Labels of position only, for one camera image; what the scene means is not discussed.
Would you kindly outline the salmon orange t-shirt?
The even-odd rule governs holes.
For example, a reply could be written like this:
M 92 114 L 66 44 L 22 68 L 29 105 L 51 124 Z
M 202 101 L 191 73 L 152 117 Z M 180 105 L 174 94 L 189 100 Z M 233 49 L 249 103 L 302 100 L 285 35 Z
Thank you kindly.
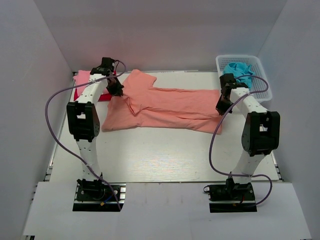
M 123 82 L 123 96 L 113 96 L 109 101 L 102 131 L 146 127 L 212 133 L 221 129 L 216 110 L 218 90 L 161 88 L 154 86 L 156 80 L 133 70 Z

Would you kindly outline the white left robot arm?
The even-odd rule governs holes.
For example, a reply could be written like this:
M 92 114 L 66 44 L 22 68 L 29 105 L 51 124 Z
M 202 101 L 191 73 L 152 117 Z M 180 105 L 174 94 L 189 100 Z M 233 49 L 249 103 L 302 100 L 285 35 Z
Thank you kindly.
M 111 96 L 123 95 L 124 86 L 115 75 L 116 60 L 103 57 L 101 64 L 89 74 L 88 85 L 74 102 L 66 106 L 68 128 L 79 148 L 83 179 L 94 181 L 103 176 L 100 170 L 96 148 L 96 138 L 100 133 L 100 120 L 96 104 L 104 90 Z

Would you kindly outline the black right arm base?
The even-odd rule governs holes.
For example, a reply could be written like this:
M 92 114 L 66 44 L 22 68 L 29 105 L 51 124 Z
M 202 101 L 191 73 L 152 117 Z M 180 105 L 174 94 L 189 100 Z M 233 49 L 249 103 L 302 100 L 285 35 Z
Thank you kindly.
M 239 184 L 229 177 L 223 184 L 206 185 L 211 213 L 255 213 L 256 198 L 251 183 Z

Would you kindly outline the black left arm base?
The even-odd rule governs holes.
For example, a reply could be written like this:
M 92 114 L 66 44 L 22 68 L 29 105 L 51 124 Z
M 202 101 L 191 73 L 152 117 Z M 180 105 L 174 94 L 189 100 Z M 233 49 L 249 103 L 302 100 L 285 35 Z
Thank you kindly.
M 125 198 L 125 183 L 108 186 L 100 180 L 78 179 L 72 210 L 74 212 L 120 212 Z

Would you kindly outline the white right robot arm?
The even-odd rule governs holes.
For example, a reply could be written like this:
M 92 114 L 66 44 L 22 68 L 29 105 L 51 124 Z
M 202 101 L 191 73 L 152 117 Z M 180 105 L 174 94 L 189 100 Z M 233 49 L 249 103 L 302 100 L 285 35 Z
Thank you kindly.
M 280 114 L 269 111 L 254 98 L 254 94 L 268 91 L 269 85 L 262 77 L 252 77 L 261 80 L 265 86 L 251 92 L 245 83 L 237 82 L 232 73 L 219 77 L 221 95 L 216 104 L 217 112 L 225 118 L 236 107 L 245 117 L 241 135 L 243 151 L 236 167 L 228 174 L 234 182 L 225 187 L 226 195 L 233 200 L 243 195 L 242 184 L 251 182 L 260 162 L 279 146 Z

